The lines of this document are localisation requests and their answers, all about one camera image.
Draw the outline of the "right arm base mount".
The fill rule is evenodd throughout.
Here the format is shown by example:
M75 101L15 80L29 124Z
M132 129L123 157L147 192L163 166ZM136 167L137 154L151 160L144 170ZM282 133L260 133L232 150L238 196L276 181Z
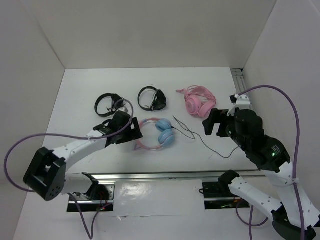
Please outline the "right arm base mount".
M229 190L224 188L218 181L203 182L199 193L204 198L204 208L206 210L222 210L249 208L250 205L245 200L232 194Z

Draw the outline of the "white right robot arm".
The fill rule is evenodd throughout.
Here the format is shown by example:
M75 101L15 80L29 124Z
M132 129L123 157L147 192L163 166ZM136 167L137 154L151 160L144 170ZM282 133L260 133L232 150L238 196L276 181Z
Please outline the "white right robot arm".
M244 199L265 214L285 240L313 240L317 235L314 228L320 225L320 212L294 180L293 163L285 146L265 134L262 118L249 109L237 110L234 115L228 115L227 110L212 109L202 124L207 136L218 124L217 136L231 138L244 151L269 179L279 199L253 187L233 170L218 178L220 194Z

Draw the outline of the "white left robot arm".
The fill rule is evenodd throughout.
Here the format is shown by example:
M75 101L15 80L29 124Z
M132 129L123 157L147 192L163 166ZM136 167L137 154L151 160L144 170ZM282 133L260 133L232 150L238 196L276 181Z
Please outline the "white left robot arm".
M91 174L69 173L69 169L112 144L124 144L142 136L138 119L118 111L112 119L95 126L84 139L55 149L42 147L37 150L23 182L45 201L64 194L82 194L88 200L95 199L99 193L106 193L107 189Z

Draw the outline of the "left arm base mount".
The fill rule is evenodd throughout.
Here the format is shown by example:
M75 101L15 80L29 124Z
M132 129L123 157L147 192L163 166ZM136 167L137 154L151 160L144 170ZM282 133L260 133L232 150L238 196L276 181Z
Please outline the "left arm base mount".
M79 204L79 208L83 213L95 213L97 210L102 212L114 211L114 196L116 183L112 181L101 182L97 190L90 194L75 192L69 197L67 212L76 213L78 208L74 200Z

